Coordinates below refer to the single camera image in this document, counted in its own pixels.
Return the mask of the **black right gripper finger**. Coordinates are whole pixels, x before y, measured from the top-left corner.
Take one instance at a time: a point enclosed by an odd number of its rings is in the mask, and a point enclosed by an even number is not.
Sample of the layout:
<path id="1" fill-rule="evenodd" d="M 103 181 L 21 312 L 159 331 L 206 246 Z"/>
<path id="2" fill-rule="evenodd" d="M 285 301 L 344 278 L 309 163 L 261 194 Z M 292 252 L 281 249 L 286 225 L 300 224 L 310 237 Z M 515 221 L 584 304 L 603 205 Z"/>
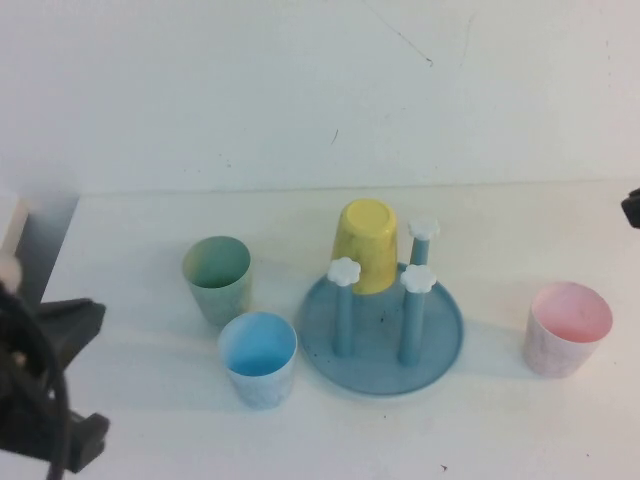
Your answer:
<path id="1" fill-rule="evenodd" d="M 640 226 L 640 189 L 631 191 L 621 202 L 621 208 L 631 226 Z"/>

